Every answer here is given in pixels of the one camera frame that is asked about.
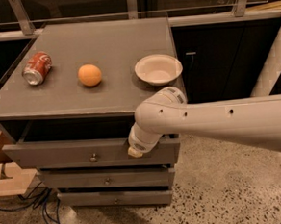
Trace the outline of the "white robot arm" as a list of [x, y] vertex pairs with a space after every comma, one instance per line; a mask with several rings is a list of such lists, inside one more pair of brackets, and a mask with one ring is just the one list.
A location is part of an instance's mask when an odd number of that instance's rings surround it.
[[142, 157], [169, 133], [281, 152], [281, 94], [271, 93], [280, 75], [281, 27], [249, 98], [191, 105], [180, 89], [165, 87], [137, 106], [128, 154]]

